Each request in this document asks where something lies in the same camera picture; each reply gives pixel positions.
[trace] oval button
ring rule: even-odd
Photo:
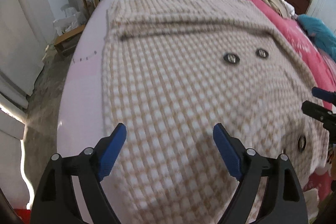
[[[301,135],[297,140],[297,148],[300,153],[302,153],[306,148],[307,140],[304,135]]]
[[[226,53],[223,58],[227,63],[231,64],[238,64],[240,62],[239,56],[231,52]]]
[[[255,54],[260,58],[268,58],[268,52],[263,48],[257,49]]]

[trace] gray floor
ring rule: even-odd
[[[58,109],[71,59],[72,54],[62,59],[54,48],[47,50],[44,68],[28,99],[25,173],[35,191],[50,156],[56,152]]]

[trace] plastic bag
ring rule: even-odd
[[[86,18],[82,12],[76,8],[69,7],[65,9],[66,18],[57,19],[53,22],[58,35],[62,35],[86,23]]]

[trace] pink bed sheet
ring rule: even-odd
[[[328,91],[335,91],[336,85],[328,65],[325,63],[319,51],[310,42],[309,38],[301,30],[295,20],[284,19],[262,0],[250,0],[258,7],[278,28],[282,35],[292,45],[302,60],[307,64],[317,86]],[[324,107],[331,110],[330,103],[324,103]]]

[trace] blue gripper pad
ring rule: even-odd
[[[328,103],[333,103],[333,101],[336,99],[336,96],[333,92],[322,90],[317,87],[311,89],[311,94],[314,97],[320,98],[321,100],[326,101]]]
[[[227,136],[229,136],[229,134],[221,124],[216,124],[214,126],[213,139],[220,155],[222,156],[222,159],[224,160],[226,168],[232,177],[240,180],[243,176],[241,172],[241,158],[239,157],[234,147],[231,145],[231,142]]]
[[[126,140],[126,127],[120,124],[111,135],[112,140],[102,153],[99,160],[98,180],[101,182],[104,177],[111,173],[112,167]]]

